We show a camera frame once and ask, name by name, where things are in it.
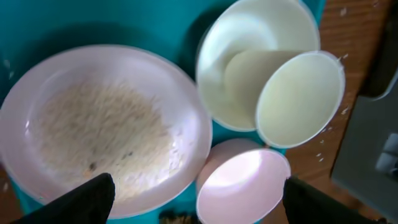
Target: black object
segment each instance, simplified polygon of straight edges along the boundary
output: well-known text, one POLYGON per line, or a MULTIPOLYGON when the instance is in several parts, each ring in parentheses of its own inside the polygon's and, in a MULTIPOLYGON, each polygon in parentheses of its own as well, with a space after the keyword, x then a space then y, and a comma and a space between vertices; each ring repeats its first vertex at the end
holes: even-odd
POLYGON ((376 224, 336 200, 291 177, 286 180, 283 204, 289 224, 376 224))
POLYGON ((101 174, 12 223, 106 223, 114 201, 110 174, 101 174))

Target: gray object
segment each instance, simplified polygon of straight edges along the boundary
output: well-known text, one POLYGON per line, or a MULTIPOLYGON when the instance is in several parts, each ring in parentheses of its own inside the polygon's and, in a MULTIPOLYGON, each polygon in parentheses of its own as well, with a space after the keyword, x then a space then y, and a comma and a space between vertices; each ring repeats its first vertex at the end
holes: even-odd
POLYGON ((396 2, 371 76, 358 96, 332 180, 398 221, 398 8, 396 2))

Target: pink bowl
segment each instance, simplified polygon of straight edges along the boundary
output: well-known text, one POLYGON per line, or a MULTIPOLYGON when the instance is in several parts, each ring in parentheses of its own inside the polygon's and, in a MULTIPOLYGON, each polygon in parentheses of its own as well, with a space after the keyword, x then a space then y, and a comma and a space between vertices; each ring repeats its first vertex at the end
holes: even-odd
POLYGON ((206 224, 254 223, 280 202, 290 177, 287 159, 255 142, 216 145, 197 179, 197 214, 206 224))

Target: dark speck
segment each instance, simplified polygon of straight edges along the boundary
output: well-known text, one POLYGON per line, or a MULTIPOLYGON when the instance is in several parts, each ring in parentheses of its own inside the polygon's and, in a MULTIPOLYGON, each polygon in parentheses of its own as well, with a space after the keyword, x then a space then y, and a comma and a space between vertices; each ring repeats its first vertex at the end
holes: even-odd
POLYGON ((94 171, 95 169, 97 169, 97 164, 95 162, 92 162, 89 166, 90 171, 94 171))

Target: plastic bowl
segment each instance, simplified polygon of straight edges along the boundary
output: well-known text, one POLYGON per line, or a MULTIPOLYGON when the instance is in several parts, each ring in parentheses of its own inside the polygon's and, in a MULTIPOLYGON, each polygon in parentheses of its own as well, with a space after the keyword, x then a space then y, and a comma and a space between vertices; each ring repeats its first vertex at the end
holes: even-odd
POLYGON ((344 68, 324 51, 283 64, 261 92, 256 123, 270 146, 291 148, 316 136, 335 115, 345 89, 344 68))
POLYGON ((224 89, 229 61, 247 50, 319 50, 317 24, 297 0, 240 0, 212 25, 200 47, 196 78, 205 108, 233 131, 253 131, 256 124, 224 89))
POLYGON ((287 159, 255 142, 216 145, 197 179, 197 214, 206 224, 254 223, 280 202, 290 177, 287 159))
MULTIPOLYGON (((46 99, 72 83, 118 79, 146 98, 158 96, 154 107, 168 122, 175 148, 185 162, 160 185, 114 203, 109 218, 131 217, 155 209, 195 180, 210 151, 212 128, 191 79, 177 66, 149 52, 117 45, 92 45, 60 53, 31 68, 12 87, 2 105, 2 161, 7 173, 33 199, 46 204, 74 187, 61 184, 36 159, 35 144, 29 137, 32 114, 46 99)), ((117 188, 118 180, 114 179, 114 183, 117 188)))

